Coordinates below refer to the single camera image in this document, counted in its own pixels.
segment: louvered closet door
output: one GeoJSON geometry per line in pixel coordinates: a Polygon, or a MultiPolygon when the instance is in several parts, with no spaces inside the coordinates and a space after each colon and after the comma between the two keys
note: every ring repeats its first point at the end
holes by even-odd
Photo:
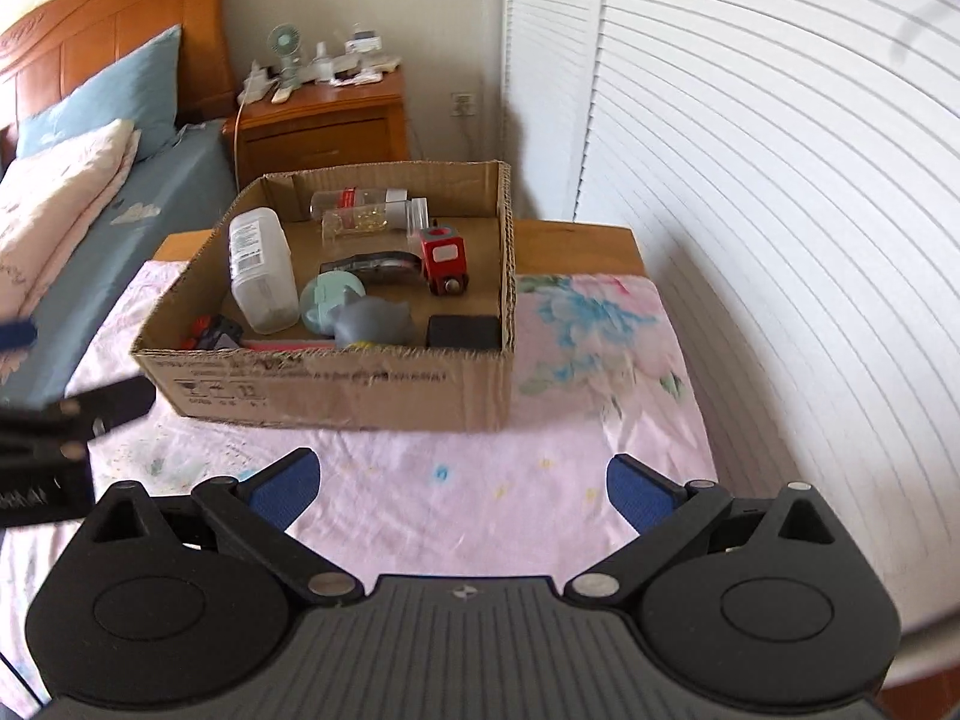
{"type": "Polygon", "coordinates": [[[584,144],[577,112],[596,47],[592,2],[507,0],[503,143],[520,215],[572,218],[571,166],[584,144]]]}
{"type": "Polygon", "coordinates": [[[958,0],[603,0],[576,218],[635,230],[722,478],[885,576],[960,542],[958,76],[958,0]]]}

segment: teal toy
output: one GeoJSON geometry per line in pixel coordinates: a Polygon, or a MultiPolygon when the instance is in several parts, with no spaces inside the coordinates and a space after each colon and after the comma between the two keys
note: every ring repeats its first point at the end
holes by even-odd
{"type": "Polygon", "coordinates": [[[301,319],[314,335],[332,337],[333,319],[330,310],[344,303],[346,290],[366,295],[363,282],[345,271],[330,271],[312,279],[301,292],[301,319]]]}

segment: red object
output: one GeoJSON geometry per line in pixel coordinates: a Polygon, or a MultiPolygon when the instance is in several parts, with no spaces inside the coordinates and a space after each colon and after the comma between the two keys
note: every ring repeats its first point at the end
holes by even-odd
{"type": "Polygon", "coordinates": [[[424,247],[424,278],[434,295],[462,295],[467,290],[467,252],[464,239],[443,225],[419,231],[424,247]]]}
{"type": "Polygon", "coordinates": [[[190,335],[181,343],[181,349],[190,351],[191,349],[210,350],[218,348],[217,344],[221,336],[227,336],[237,344],[243,336],[243,329],[232,319],[227,319],[222,314],[214,316],[197,317],[190,325],[190,335]]]}

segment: drawer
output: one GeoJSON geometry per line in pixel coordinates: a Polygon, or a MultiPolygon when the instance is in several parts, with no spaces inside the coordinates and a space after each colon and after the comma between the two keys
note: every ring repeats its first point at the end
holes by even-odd
{"type": "Polygon", "coordinates": [[[267,172],[391,159],[387,119],[301,129],[252,141],[244,148],[251,180],[267,172]]]}

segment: white bottle on nightstand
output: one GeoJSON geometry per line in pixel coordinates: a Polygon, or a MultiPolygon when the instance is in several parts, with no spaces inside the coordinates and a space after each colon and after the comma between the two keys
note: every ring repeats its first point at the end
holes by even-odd
{"type": "Polygon", "coordinates": [[[317,44],[317,58],[313,60],[317,68],[316,83],[330,83],[333,81],[333,57],[326,53],[326,43],[317,44]]]}
{"type": "Polygon", "coordinates": [[[254,208],[230,222],[230,290],[253,331],[292,327],[299,319],[290,248],[277,213],[254,208]]]}

